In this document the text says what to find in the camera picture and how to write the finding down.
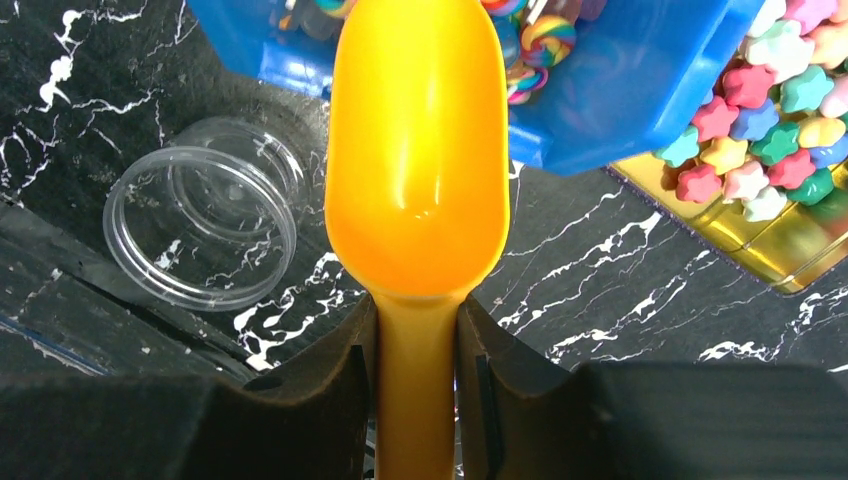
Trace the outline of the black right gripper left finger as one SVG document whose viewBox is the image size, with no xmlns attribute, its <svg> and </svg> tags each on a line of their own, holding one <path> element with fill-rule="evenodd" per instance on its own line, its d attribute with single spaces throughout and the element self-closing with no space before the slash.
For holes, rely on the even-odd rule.
<svg viewBox="0 0 848 480">
<path fill-rule="evenodd" d="M 215 376 L 5 377 L 5 479 L 361 479 L 376 305 L 236 385 Z"/>
</svg>

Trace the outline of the blue plastic candy bin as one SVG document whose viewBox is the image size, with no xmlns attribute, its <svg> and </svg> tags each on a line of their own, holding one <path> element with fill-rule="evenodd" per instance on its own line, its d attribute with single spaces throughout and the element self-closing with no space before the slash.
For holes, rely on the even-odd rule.
<svg viewBox="0 0 848 480">
<path fill-rule="evenodd" d="M 189 5 L 222 64 L 331 102 L 359 142 L 409 121 L 568 176 L 680 134 L 742 42 L 757 1 L 609 1 L 568 28 L 568 55 L 509 105 L 497 83 L 522 48 L 478 1 L 358 1 L 336 39 L 313 38 L 280 1 Z"/>
</svg>

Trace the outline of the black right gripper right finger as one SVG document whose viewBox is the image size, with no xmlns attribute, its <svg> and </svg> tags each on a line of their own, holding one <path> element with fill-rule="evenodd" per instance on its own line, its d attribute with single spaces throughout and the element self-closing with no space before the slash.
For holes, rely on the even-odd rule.
<svg viewBox="0 0 848 480">
<path fill-rule="evenodd" d="M 843 479 L 847 393 L 802 365 L 562 369 L 474 299 L 457 314 L 469 479 Z"/>
</svg>

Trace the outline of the orange plastic scoop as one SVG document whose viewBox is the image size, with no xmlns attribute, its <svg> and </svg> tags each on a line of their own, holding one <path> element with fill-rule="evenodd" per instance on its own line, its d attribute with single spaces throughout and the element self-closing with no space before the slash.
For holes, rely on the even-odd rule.
<svg viewBox="0 0 848 480">
<path fill-rule="evenodd" d="M 377 307 L 375 475 L 454 475 L 457 311 L 509 229 L 505 69 L 478 1 L 360 1 L 335 56 L 325 223 Z"/>
</svg>

